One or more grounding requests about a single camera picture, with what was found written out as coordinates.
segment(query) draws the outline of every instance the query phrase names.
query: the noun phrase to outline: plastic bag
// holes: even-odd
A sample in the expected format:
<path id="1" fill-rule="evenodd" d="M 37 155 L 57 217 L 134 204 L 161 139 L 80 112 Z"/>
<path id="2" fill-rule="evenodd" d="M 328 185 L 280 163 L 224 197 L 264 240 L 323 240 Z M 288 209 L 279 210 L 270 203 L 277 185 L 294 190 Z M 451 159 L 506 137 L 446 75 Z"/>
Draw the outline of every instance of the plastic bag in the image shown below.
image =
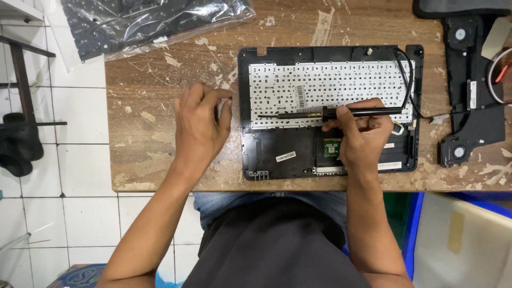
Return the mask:
<path id="1" fill-rule="evenodd" d="M 120 59 L 255 17 L 251 0 L 43 0 L 66 68 Z"/>

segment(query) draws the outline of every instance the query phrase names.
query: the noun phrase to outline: black shirt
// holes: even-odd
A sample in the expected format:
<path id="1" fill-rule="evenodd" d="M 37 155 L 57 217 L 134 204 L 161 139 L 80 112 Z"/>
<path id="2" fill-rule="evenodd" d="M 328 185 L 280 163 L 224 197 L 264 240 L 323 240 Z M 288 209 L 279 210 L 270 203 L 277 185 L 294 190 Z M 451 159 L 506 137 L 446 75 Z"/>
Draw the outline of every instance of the black shirt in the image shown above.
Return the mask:
<path id="1" fill-rule="evenodd" d="M 313 206 L 265 198 L 208 226 L 183 288 L 369 288 L 343 254 L 344 244 L 342 229 Z"/>

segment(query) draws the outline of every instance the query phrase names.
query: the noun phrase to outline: white tile floor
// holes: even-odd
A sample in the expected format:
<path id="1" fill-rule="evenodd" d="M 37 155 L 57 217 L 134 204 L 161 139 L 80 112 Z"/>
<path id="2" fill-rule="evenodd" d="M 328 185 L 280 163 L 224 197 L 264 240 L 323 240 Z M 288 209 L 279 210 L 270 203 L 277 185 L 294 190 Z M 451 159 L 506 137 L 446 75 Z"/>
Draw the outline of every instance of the white tile floor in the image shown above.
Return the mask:
<path id="1" fill-rule="evenodd" d="M 26 52 L 25 60 L 37 120 L 68 125 L 39 128 L 45 156 L 32 162 L 30 175 L 0 168 L 0 245 L 52 223 L 0 256 L 0 279 L 44 288 L 73 264 L 106 263 L 153 194 L 111 189 L 104 63 L 68 74 L 51 28 L 41 22 L 2 21 L 0 33 L 57 54 Z M 10 49 L 0 45 L 0 83 L 8 81 L 15 81 Z M 20 111 L 17 89 L 0 89 L 0 116 Z M 184 281 L 198 259 L 202 230 L 193 201 L 189 196 L 158 269 L 165 281 Z"/>

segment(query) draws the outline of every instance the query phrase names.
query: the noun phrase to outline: worn table surface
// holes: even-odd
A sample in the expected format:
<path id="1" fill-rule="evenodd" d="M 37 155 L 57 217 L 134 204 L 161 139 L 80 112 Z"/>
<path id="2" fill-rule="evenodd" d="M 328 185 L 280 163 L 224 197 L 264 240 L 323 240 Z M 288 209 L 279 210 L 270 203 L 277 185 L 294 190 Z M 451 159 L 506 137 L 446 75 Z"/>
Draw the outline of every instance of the worn table surface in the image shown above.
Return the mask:
<path id="1" fill-rule="evenodd" d="M 242 47 L 421 44 L 425 49 L 422 111 L 449 110 L 442 27 L 417 19 L 412 0 L 253 0 L 251 22 L 190 38 L 168 48 L 105 63 L 114 191 L 154 191 L 175 150 L 172 97 L 201 80 L 238 91 L 237 52 Z M 505 109 L 507 141 L 477 148 L 461 167 L 436 164 L 437 142 L 450 123 L 420 124 L 415 172 L 383 174 L 385 191 L 510 190 L 512 113 Z M 232 132 L 195 191 L 336 191 L 346 177 L 247 181 L 242 176 L 238 95 Z"/>

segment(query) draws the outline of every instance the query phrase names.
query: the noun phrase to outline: person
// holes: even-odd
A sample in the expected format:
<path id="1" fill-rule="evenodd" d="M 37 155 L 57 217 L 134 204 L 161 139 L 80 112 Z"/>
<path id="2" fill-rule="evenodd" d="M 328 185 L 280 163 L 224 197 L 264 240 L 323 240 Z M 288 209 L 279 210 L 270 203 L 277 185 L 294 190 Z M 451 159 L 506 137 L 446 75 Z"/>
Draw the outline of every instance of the person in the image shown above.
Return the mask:
<path id="1" fill-rule="evenodd" d="M 175 159 L 98 287 L 154 287 L 187 196 L 228 139 L 231 101 L 229 91 L 201 83 L 174 100 Z M 338 107 L 337 120 L 322 127 L 343 130 L 346 193 L 194 193 L 204 235 L 183 287 L 413 287 L 377 174 L 393 124 L 389 116 L 355 118 L 348 109 L 364 107 L 383 104 L 374 98 Z M 350 258 L 342 252 L 346 242 Z"/>

